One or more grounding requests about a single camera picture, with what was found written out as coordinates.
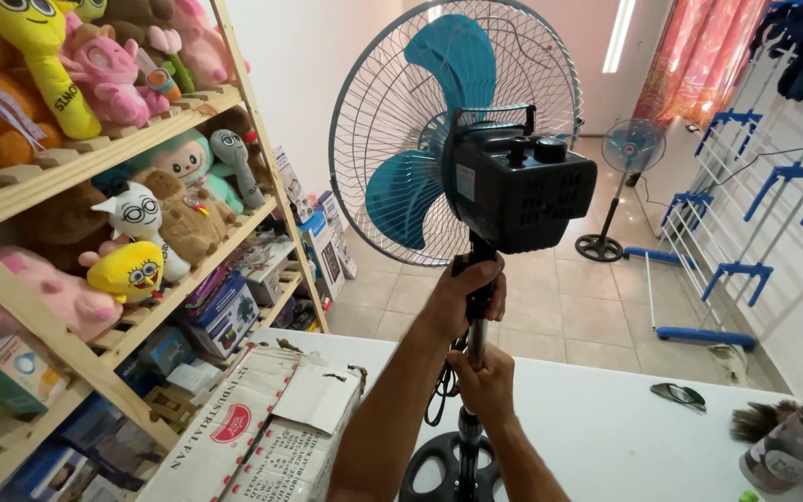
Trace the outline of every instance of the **fan knob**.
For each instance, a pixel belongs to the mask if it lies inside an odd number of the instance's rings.
[[[541,138],[534,147],[534,160],[542,164],[559,164],[566,160],[566,141],[559,138]]]
[[[526,148],[531,144],[530,139],[525,136],[514,136],[510,139],[510,153],[507,155],[510,167],[522,167],[522,163],[527,159]]]

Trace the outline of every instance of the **fan motor housing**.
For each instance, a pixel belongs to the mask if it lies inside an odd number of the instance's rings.
[[[597,165],[569,152],[563,139],[519,136],[522,126],[461,131],[442,185],[458,218],[504,254],[559,244],[569,220],[584,218]]]

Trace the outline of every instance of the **fluorescent light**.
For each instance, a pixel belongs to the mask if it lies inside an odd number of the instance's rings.
[[[637,0],[619,0],[619,13],[616,14],[616,24],[612,27],[612,38],[606,51],[603,73],[615,73],[619,69],[619,59],[622,56],[622,49],[625,48],[627,27],[631,24],[633,5],[636,3]]]
[[[441,16],[441,6],[430,7],[430,9],[427,11],[429,22],[439,19],[439,16]]]

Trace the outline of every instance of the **gray plush toy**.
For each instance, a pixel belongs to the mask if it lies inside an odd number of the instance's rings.
[[[265,204],[262,190],[256,184],[256,178],[252,176],[250,166],[247,164],[250,152],[247,151],[244,141],[237,134],[227,129],[220,129],[210,136],[210,146],[212,153],[229,165],[237,176],[237,185],[240,187],[244,205],[255,209]]]

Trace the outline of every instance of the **sunglasses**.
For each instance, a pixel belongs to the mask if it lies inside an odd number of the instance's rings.
[[[700,412],[707,411],[705,408],[705,398],[689,387],[681,387],[674,383],[657,383],[650,387],[650,390],[653,394],[662,396],[665,399],[670,399],[675,403],[689,406]]]

